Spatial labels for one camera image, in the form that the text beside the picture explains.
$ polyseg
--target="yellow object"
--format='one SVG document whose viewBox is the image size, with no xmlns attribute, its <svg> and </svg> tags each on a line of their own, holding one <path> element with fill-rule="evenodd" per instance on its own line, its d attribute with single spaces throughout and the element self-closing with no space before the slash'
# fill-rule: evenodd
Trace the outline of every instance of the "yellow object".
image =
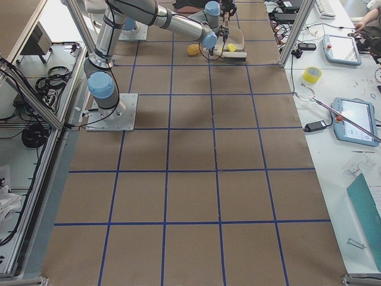
<svg viewBox="0 0 381 286">
<path fill-rule="evenodd" d="M 237 50 L 237 47 L 233 43 L 228 43 L 227 44 L 227 49 L 229 52 L 235 52 Z"/>
<path fill-rule="evenodd" d="M 198 47 L 198 44 L 193 43 L 187 47 L 186 52 L 189 56 L 194 57 L 200 53 L 200 48 Z"/>
<path fill-rule="evenodd" d="M 321 77 L 321 70 L 318 67 L 307 67 L 303 74 L 303 79 L 309 83 L 316 83 Z"/>
</svg>

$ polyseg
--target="teal folder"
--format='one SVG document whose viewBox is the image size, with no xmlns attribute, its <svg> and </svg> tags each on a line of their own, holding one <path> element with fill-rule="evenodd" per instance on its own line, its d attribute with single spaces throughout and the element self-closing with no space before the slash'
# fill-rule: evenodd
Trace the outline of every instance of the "teal folder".
<svg viewBox="0 0 381 286">
<path fill-rule="evenodd" d="M 360 174 L 346 191 L 367 237 L 377 269 L 381 271 L 381 218 L 364 175 Z"/>
</svg>

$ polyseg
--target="black round object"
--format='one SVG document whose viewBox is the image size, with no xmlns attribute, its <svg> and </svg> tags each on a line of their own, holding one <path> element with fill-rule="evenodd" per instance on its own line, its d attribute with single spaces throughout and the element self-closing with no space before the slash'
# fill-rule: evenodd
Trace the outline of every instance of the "black round object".
<svg viewBox="0 0 381 286">
<path fill-rule="evenodd" d="M 25 147 L 38 148 L 45 144 L 49 132 L 41 124 L 33 124 L 26 127 L 21 134 L 21 140 Z"/>
</svg>

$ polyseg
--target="person's hand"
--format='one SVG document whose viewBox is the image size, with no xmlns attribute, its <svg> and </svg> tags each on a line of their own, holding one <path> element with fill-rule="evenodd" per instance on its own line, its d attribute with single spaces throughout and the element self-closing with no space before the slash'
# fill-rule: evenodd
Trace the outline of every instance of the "person's hand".
<svg viewBox="0 0 381 286">
<path fill-rule="evenodd" d="M 365 24 L 362 21 L 355 23 L 355 28 L 358 32 L 363 30 L 364 27 L 365 27 Z"/>
</svg>

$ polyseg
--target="paper clip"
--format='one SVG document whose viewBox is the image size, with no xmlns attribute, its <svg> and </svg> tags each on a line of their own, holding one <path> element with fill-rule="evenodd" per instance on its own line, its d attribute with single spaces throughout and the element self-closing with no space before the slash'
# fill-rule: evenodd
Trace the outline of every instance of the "paper clip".
<svg viewBox="0 0 381 286">
<path fill-rule="evenodd" d="M 364 244 L 359 243 L 358 241 L 353 240 L 352 238 L 349 238 L 348 241 L 347 241 L 346 243 L 348 243 L 348 244 L 350 244 L 350 245 L 353 245 L 353 246 L 356 246 L 356 247 L 358 247 L 358 248 L 360 248 L 360 249 L 367 248 Z"/>
</svg>

